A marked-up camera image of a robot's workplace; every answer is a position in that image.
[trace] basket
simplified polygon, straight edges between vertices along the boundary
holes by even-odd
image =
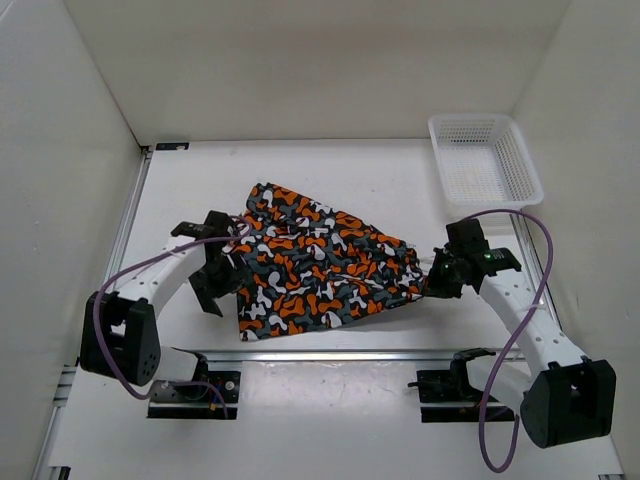
[[[452,218],[542,202],[538,175],[511,117],[434,115],[429,132]]]

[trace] white wall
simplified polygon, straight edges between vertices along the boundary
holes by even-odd
[[[139,163],[62,2],[12,2],[0,16],[0,478],[31,473]]]
[[[569,0],[66,0],[142,143],[424,137],[510,112]]]
[[[553,298],[616,369],[613,438],[640,478],[640,2],[575,0],[515,116],[545,188],[532,211],[555,239]]]

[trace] orange and gray cloth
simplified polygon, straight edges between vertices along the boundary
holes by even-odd
[[[340,327],[422,298],[416,251],[348,213],[278,185],[251,190],[241,254],[254,285],[237,292],[242,340]]]

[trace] white table surface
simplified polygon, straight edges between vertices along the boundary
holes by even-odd
[[[371,222],[428,256],[446,240],[429,141],[216,142],[156,152],[124,265],[163,245],[182,220],[209,209],[240,213],[257,182],[271,181]],[[513,232],[493,246],[519,256]],[[189,285],[159,319],[163,344],[203,350],[452,350],[500,347],[506,329],[468,290],[461,300],[425,299],[354,326],[240,342],[233,297],[225,318],[200,311]],[[432,368],[443,368],[439,365]],[[412,362],[242,363],[235,421],[146,418],[115,381],[81,370],[65,407],[50,465],[70,480],[462,479],[492,480],[476,424],[422,424]],[[490,424],[489,451],[504,458],[511,424]],[[500,478],[597,479],[621,473],[610,438],[541,450],[521,431],[512,468]]]

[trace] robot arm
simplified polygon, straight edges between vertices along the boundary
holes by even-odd
[[[513,254],[490,249],[476,219],[447,225],[449,242],[435,249],[428,296],[460,297],[472,286],[513,333],[534,301]],[[611,430],[615,372],[606,360],[592,361],[567,338],[544,309],[537,309],[517,339],[531,375],[502,365],[491,395],[517,413],[539,447],[607,435]],[[460,352],[451,363],[461,389],[484,390],[494,366],[491,352]]]
[[[180,223],[171,232],[172,236],[162,251],[171,252],[194,240],[227,237],[233,232],[233,227],[228,215],[209,212],[203,224]],[[243,264],[242,259],[222,255],[222,246],[221,243],[205,243],[172,254],[137,273],[117,291],[102,298],[102,334],[128,382],[142,386],[151,380],[191,381],[199,370],[206,370],[206,362],[201,355],[160,346],[156,320],[187,279],[202,309],[222,316],[215,299],[239,289],[247,280],[244,270],[237,267]],[[114,377],[94,329],[96,293],[89,298],[85,309],[80,365],[84,370]]]

